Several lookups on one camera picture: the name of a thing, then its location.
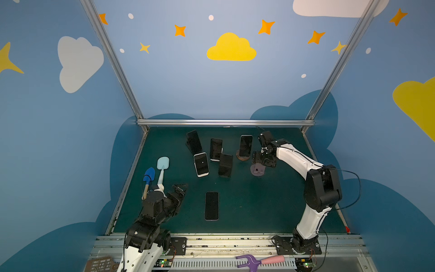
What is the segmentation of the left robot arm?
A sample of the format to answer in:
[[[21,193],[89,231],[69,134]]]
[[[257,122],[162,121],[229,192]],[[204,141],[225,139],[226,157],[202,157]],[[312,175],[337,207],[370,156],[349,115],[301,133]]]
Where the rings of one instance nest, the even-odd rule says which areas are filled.
[[[153,191],[142,201],[136,221],[127,230],[119,272],[150,272],[157,260],[170,249],[171,232],[162,223],[180,212],[188,184],[176,184],[167,194]]]

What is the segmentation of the purple phone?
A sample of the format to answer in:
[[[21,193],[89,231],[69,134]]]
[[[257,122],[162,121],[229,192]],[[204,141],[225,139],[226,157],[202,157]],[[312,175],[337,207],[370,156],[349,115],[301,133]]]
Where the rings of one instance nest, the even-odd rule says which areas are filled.
[[[205,220],[217,221],[219,219],[219,193],[207,192],[205,197]]]

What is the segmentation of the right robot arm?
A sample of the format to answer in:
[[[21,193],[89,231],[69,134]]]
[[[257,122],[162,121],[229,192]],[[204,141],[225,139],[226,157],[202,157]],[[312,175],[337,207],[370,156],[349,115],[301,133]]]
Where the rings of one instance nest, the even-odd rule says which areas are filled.
[[[270,131],[262,132],[258,139],[261,151],[253,153],[253,163],[274,168],[277,161],[281,160],[305,180],[306,206],[291,240],[292,250],[298,255],[305,254],[316,247],[322,223],[342,199],[338,170],[333,165],[314,161],[285,139],[274,139]]]

